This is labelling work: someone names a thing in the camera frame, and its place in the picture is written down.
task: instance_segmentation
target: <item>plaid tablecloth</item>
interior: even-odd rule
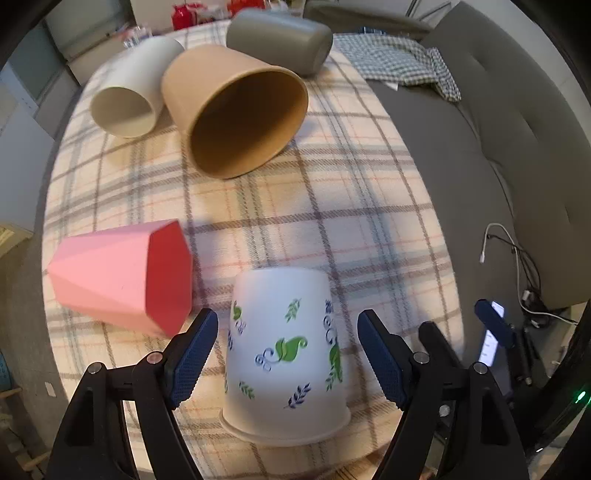
[[[172,37],[187,48],[224,44],[227,24]],[[164,349],[167,340],[61,307],[46,273],[60,241],[179,218],[194,255],[194,310],[210,307],[220,318],[217,342],[193,396],[176,411],[203,477],[310,478],[356,460],[351,468],[375,468],[400,412],[384,398],[360,347],[355,327],[359,312],[376,310],[390,331],[403,335],[414,349],[420,348],[416,332],[425,320],[437,322],[457,350],[463,343],[456,284],[437,216],[379,100],[333,49],[320,74],[306,81],[308,115],[284,151],[242,177],[215,180],[187,161],[167,114],[152,133],[132,140],[108,135],[95,125],[90,99],[117,61],[99,69],[86,86],[48,191],[44,301],[66,393],[73,395],[91,362],[134,364],[148,352]],[[226,433],[217,420],[234,276],[272,265],[318,268],[330,276],[352,419],[337,437],[315,445],[249,444]],[[137,466],[149,470],[134,404],[126,404],[125,412]]]

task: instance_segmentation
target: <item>sofa cushion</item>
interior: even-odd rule
[[[586,301],[591,147],[568,103],[515,40],[463,2],[421,44],[440,50],[462,93],[459,108],[508,186],[517,238],[540,269],[546,305]]]
[[[510,249],[491,241],[486,262],[479,262],[488,223],[503,223],[513,235],[505,195],[454,104],[427,87],[399,87],[395,92],[381,82],[368,83],[408,147],[437,213],[456,276],[464,323],[463,361],[469,364],[478,358],[484,332],[474,314],[477,300],[496,300],[514,323],[522,318]]]

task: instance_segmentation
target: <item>white cable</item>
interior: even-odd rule
[[[554,317],[555,319],[558,320],[562,320],[563,322],[566,322],[570,325],[578,325],[577,322],[574,322],[572,320],[568,320],[565,318],[562,318],[559,315],[555,315],[554,313],[546,313],[546,312],[533,312],[532,310],[526,308],[523,305],[523,302],[521,301],[521,295],[519,294],[519,256],[521,255],[521,252],[519,251],[518,247],[519,245],[516,244],[513,240],[513,237],[511,236],[511,234],[507,231],[507,229],[505,228],[505,226],[501,223],[489,223],[486,226],[486,229],[484,230],[484,240],[482,242],[482,252],[480,252],[480,259],[479,262],[481,264],[484,263],[485,260],[485,249],[486,249],[486,241],[488,240],[488,230],[490,230],[490,228],[492,226],[497,226],[499,228],[502,228],[505,232],[505,235],[509,238],[509,240],[511,241],[511,244],[513,245],[512,248],[515,248],[515,271],[517,272],[517,301],[519,302],[519,306],[526,311],[527,313],[529,313],[530,315],[542,315],[542,316],[549,316],[549,317]]]

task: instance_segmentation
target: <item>kraft paper cup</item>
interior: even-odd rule
[[[162,90],[188,158],[219,179],[277,155],[308,108],[308,91],[295,73],[219,45],[179,55]]]
[[[117,60],[90,103],[96,124],[124,138],[152,131],[164,106],[162,76],[182,52],[183,46],[173,38],[153,37]]]
[[[328,276],[266,268],[237,276],[222,426],[247,442],[295,446],[350,420]]]

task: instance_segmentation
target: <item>green checkered cloth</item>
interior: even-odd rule
[[[374,33],[335,35],[335,46],[365,80],[433,85],[449,102],[462,99],[452,73],[434,47],[424,48],[410,38]]]

